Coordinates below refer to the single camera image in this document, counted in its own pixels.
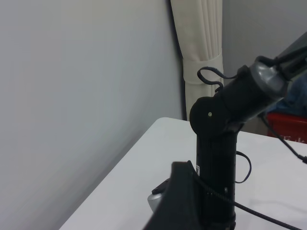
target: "white wall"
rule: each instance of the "white wall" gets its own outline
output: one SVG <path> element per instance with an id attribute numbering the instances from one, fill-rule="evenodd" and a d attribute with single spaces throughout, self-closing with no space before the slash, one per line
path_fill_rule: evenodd
<path id="1" fill-rule="evenodd" d="M 306 0 L 224 0 L 224 73 L 233 76 L 259 55 L 274 58 L 307 31 Z M 254 120 L 246 131 L 265 134 Z"/>
<path id="2" fill-rule="evenodd" d="M 58 229 L 158 118 L 181 118 L 165 0 L 0 1 L 0 228 Z"/>

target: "monitor arm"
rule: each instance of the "monitor arm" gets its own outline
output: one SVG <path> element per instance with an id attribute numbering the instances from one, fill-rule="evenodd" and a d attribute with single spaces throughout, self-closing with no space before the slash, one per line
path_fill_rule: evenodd
<path id="1" fill-rule="evenodd" d="M 248 120 L 286 96 L 289 81 L 306 72 L 306 58 L 307 33 L 277 58 L 260 56 L 250 67 L 239 68 L 214 97 L 199 98 L 193 105 L 197 174 L 218 194 L 235 200 L 237 135 Z M 195 183 L 187 163 L 174 162 L 166 194 L 145 230 L 231 230 L 235 219 L 233 204 Z"/>

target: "white desk surface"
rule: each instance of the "white desk surface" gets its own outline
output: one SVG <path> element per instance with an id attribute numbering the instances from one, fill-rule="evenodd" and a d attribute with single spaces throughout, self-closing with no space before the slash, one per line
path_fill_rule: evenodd
<path id="1" fill-rule="evenodd" d="M 307 144 L 289 142 L 301 155 Z M 252 161 L 250 178 L 236 185 L 236 201 L 301 229 L 307 229 L 307 165 L 276 138 L 245 132 L 237 150 Z M 196 135 L 189 122 L 158 119 L 60 230 L 142 230 L 152 215 L 147 197 L 169 178 L 173 161 L 196 162 Z M 237 157 L 241 181 L 248 163 Z M 236 230 L 282 230 L 236 208 Z"/>

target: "black power cord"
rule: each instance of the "black power cord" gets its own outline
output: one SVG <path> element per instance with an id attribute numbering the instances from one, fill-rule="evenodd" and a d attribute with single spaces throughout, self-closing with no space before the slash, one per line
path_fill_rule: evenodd
<path id="1" fill-rule="evenodd" d="M 215 92 L 218 92 L 220 90 L 222 90 L 224 88 L 224 85 L 220 82 L 220 81 L 210 81 L 210 80 L 207 80 L 204 78 L 204 76 L 201 74 L 201 71 L 202 70 L 210 70 L 212 71 L 213 73 L 215 73 L 216 75 L 218 75 L 219 77 L 223 78 L 223 79 L 234 79 L 236 78 L 236 76 L 233 76 L 233 77 L 226 77 L 224 74 L 222 74 L 217 68 L 213 68 L 213 67 L 202 67 L 200 70 L 197 71 L 197 76 L 198 78 L 205 84 L 207 85 L 219 85 L 219 88 L 217 88 L 215 90 Z"/>
<path id="2" fill-rule="evenodd" d="M 283 222 L 281 222 L 281 221 L 279 221 L 279 220 L 273 219 L 273 218 L 268 217 L 268 216 L 266 216 L 266 215 L 264 215 L 264 214 L 261 214 L 261 213 L 259 213 L 259 212 L 256 212 L 256 211 L 254 211 L 254 210 L 252 210 L 252 209 L 250 209 L 250 208 L 248 208 L 248 207 L 245 207 L 244 205 L 241 205 L 241 204 L 239 204 L 239 203 L 237 203 L 237 202 L 235 202 L 235 201 L 233 201 L 233 200 L 230 200 L 230 199 L 228 199 L 227 197 L 225 197 L 225 196 L 219 194 L 218 192 L 216 192 L 214 189 L 212 189 L 211 187 L 209 187 L 208 185 L 206 185 L 206 183 L 203 182 L 203 181 L 201 180 L 201 178 L 200 178 L 200 177 L 197 175 L 197 173 L 195 172 L 194 167 L 193 167 L 191 161 L 188 161 L 188 164 L 189 164 L 189 167 L 190 167 L 190 169 L 191 169 L 192 175 L 193 175 L 194 179 L 196 180 L 196 182 L 197 182 L 201 187 L 203 187 L 203 189 L 205 189 L 205 190 L 206 190 L 207 192 L 209 192 L 209 193 L 212 193 L 212 194 L 215 195 L 217 198 L 219 198 L 219 199 L 221 199 L 221 200 L 223 200 L 223 201 L 225 201 L 225 202 L 227 202 L 227 203 L 229 203 L 229 204 L 231 204 L 231 205 L 234 205 L 234 206 L 238 207 L 239 209 L 242 209 L 243 211 L 246 211 L 246 212 L 248 212 L 248 213 L 250 213 L 250 214 L 252 214 L 252 215 L 254 215 L 254 216 L 257 216 L 257 217 L 260 217 L 260 218 L 262 218 L 262 219 L 265 219 L 265 220 L 267 220 L 267 221 L 269 221 L 269 222 L 271 222 L 271 223 L 277 224 L 277 225 L 279 225 L 279 226 L 281 226 L 281 227 L 284 227 L 284 228 L 286 228 L 286 229 L 290 229 L 290 230 L 301 230 L 301 229 L 299 229 L 299 228 L 296 228 L 296 227 L 294 227 L 294 226 L 291 226 L 291 225 L 289 225 L 289 224 L 283 223 Z"/>
<path id="3" fill-rule="evenodd" d="M 307 157 L 304 157 L 298 154 L 276 131 L 269 125 L 269 123 L 264 118 L 264 113 L 261 113 L 258 117 L 260 117 L 261 121 L 265 124 L 265 126 L 285 145 L 288 149 L 299 159 L 303 161 L 303 163 L 307 164 Z"/>
<path id="4" fill-rule="evenodd" d="M 251 161 L 250 161 L 250 159 L 248 158 L 248 156 L 245 155 L 245 154 L 242 153 L 242 152 L 237 151 L 236 154 L 237 154 L 238 156 L 244 157 L 244 158 L 248 161 L 248 163 L 249 163 L 249 171 L 248 171 L 247 176 L 246 176 L 246 177 L 244 178 L 244 180 L 241 181 L 241 182 L 237 182 L 237 181 L 236 181 L 237 184 L 241 184 L 241 183 L 245 182 L 245 181 L 249 178 L 249 176 L 250 176 L 250 174 L 251 174 Z"/>
<path id="5" fill-rule="evenodd" d="M 277 66 L 280 65 L 282 63 L 285 63 L 287 61 L 290 61 L 302 54 L 305 54 L 307 52 L 307 46 L 304 46 L 302 48 L 299 48 L 295 51 L 292 51 L 291 53 L 288 53 L 282 57 L 276 57 L 274 59 L 268 58 L 268 57 L 264 57 L 264 56 L 258 56 L 257 57 L 257 61 L 262 62 L 263 64 L 272 67 L 272 66 Z"/>

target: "beige curtain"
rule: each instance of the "beige curtain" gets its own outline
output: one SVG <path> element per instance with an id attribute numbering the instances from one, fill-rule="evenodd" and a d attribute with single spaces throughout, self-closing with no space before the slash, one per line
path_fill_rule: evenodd
<path id="1" fill-rule="evenodd" d="M 223 73 L 222 57 L 222 0 L 171 0 L 176 32 L 183 56 L 186 87 L 187 117 L 200 97 L 213 96 L 216 85 L 206 85 L 197 77 L 204 66 L 215 67 Z M 202 70 L 210 81 L 223 79 Z"/>

